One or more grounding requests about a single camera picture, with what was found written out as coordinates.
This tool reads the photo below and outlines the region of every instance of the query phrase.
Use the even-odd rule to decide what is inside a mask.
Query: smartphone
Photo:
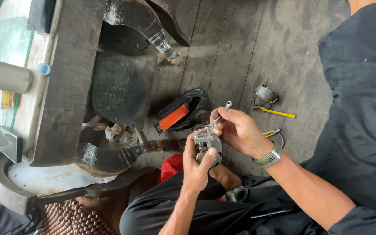
[[[0,151],[14,163],[23,159],[23,139],[5,126],[0,126]]]

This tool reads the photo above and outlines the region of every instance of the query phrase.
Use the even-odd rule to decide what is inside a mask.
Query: red cloth
[[[184,163],[182,160],[182,156],[178,153],[175,153],[168,159],[164,160],[162,163],[162,171],[160,173],[160,177],[158,179],[158,184],[164,182],[165,180],[169,179],[171,176],[176,174],[179,170],[184,168]]]

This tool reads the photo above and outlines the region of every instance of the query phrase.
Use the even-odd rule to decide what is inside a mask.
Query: wristwatch
[[[279,147],[279,144],[275,143],[274,141],[272,141],[272,143],[274,143],[274,148],[267,155],[265,155],[265,157],[261,159],[252,158],[252,161],[260,168],[268,168],[274,165],[281,158],[281,147]]]

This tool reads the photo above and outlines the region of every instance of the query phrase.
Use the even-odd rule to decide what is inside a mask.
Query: hand
[[[185,145],[185,151],[183,154],[184,161],[184,181],[182,187],[193,193],[199,193],[208,183],[208,169],[212,166],[214,159],[216,159],[217,150],[215,148],[210,148],[203,160],[201,165],[195,160],[195,144],[194,144],[194,133],[187,137],[187,142]]]
[[[220,114],[221,118],[214,124],[214,134],[237,151],[255,159],[263,158],[274,144],[259,130],[253,118],[239,110],[223,107],[211,113],[210,122]]]

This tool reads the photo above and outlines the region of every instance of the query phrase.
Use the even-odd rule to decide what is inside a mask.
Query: foot
[[[223,185],[226,192],[242,186],[242,180],[222,164],[214,167],[209,174]]]

